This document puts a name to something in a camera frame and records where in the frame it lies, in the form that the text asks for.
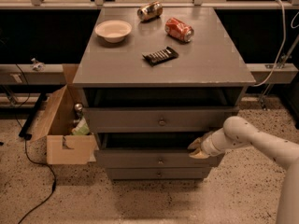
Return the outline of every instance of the black cable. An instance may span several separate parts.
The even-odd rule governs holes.
[[[52,184],[52,191],[50,193],[50,195],[43,201],[41,202],[40,204],[38,204],[37,206],[35,206],[34,208],[32,208],[31,210],[29,210],[22,218],[21,220],[18,222],[18,224],[21,224],[29,214],[31,214],[33,211],[35,211],[39,206],[41,206],[42,204],[44,204],[54,193],[54,191],[56,190],[56,183],[57,183],[57,178],[56,178],[56,174],[54,173],[54,171],[52,170],[52,168],[46,164],[46,163],[42,163],[42,162],[37,162],[37,161],[33,161],[29,155],[28,155],[28,151],[27,151],[27,140],[25,140],[25,154],[26,154],[26,157],[27,159],[35,164],[35,165],[41,165],[41,166],[44,166],[44,167],[48,167],[50,169],[50,171],[52,172],[53,174],[53,178],[54,178],[54,181],[53,181],[53,184]]]

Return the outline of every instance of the drawer knob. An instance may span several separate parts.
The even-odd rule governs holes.
[[[160,126],[165,126],[166,125],[166,121],[163,118],[159,119],[159,125]]]

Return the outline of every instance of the speckled floor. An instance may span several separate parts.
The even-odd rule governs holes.
[[[299,131],[277,97],[262,111],[243,99],[239,116],[259,129],[299,143]],[[30,163],[20,126],[0,118],[0,223],[18,223],[50,193],[50,171]],[[45,140],[28,144],[35,161],[46,157]],[[229,151],[208,178],[200,180],[117,181],[96,163],[53,166],[53,196],[23,223],[275,223],[285,171],[253,147]]]

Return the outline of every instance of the bowl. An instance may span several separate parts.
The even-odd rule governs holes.
[[[132,26],[126,21],[104,21],[95,27],[97,35],[107,42],[121,42],[132,31]]]

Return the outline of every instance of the cardboard box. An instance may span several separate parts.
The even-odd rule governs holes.
[[[69,135],[76,118],[74,101],[67,88],[50,95],[31,141],[47,136],[48,164],[86,164],[95,161],[98,149],[94,135]]]

